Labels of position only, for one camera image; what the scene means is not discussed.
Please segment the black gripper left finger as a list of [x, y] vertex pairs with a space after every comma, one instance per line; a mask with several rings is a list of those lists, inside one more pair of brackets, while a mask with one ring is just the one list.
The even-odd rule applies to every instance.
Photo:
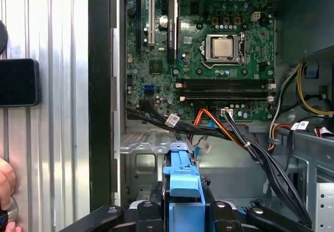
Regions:
[[152, 186], [153, 197], [120, 206], [102, 206], [73, 222], [62, 231], [165, 231], [161, 218], [162, 183]]

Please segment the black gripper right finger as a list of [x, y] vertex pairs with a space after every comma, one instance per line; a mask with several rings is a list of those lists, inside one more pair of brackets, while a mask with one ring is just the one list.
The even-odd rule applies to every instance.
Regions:
[[227, 201], [216, 201], [209, 189], [211, 181], [201, 176], [206, 201], [205, 231], [312, 231], [307, 225], [295, 222], [264, 206], [237, 209]]

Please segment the bare person hand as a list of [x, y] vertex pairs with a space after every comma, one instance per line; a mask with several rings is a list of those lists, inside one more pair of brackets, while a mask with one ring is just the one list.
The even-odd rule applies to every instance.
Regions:
[[10, 208], [11, 195], [14, 193], [16, 175], [10, 164], [1, 158], [1, 209]]

